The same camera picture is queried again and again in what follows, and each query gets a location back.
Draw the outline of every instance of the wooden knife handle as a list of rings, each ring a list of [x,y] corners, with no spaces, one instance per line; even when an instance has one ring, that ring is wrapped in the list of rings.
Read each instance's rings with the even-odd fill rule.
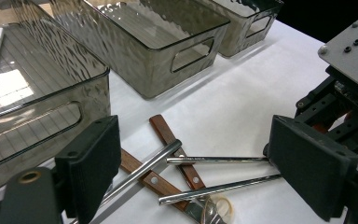
[[[167,122],[161,115],[156,115],[150,118],[149,121],[164,146],[167,146],[176,139]],[[173,153],[173,155],[175,157],[180,157],[185,156],[186,154],[180,147]],[[192,165],[179,165],[178,169],[191,189],[205,188],[205,184],[202,182],[199,174]]]
[[[123,148],[121,149],[121,169],[123,169],[127,173],[132,173],[138,167],[140,167],[142,163],[136,160],[130,153],[128,153]],[[171,195],[181,193],[179,189],[177,189],[174,185],[170,184],[170,182],[166,181],[164,178],[154,173],[153,171],[148,171],[146,174],[139,178],[139,181],[147,186],[149,189],[153,190],[158,196]],[[175,206],[180,211],[185,211],[188,205],[187,201],[174,203]]]

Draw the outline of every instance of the plastic storage basket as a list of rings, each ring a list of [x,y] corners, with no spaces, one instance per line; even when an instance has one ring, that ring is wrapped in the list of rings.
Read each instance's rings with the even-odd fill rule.
[[[146,99],[212,65],[229,23],[192,0],[51,3],[55,19]]]
[[[40,7],[14,2],[0,49],[0,187],[110,115],[109,69]]]
[[[280,0],[196,0],[231,20],[219,53],[231,57],[263,40],[283,2]]]

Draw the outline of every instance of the screw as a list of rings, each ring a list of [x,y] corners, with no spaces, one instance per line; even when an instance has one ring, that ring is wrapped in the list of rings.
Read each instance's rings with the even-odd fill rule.
[[[345,52],[345,53],[351,52],[351,47],[347,46],[347,47],[344,49],[344,52]]]
[[[158,179],[156,177],[152,177],[151,181],[152,181],[152,184],[158,183]]]
[[[354,40],[353,45],[354,45],[354,46],[358,46],[358,39],[355,39],[355,40]]]
[[[318,53],[324,55],[327,53],[327,51],[328,51],[328,47],[326,45],[323,45],[319,48]]]
[[[357,28],[357,27],[358,27],[358,22],[356,21],[352,24],[352,28]]]

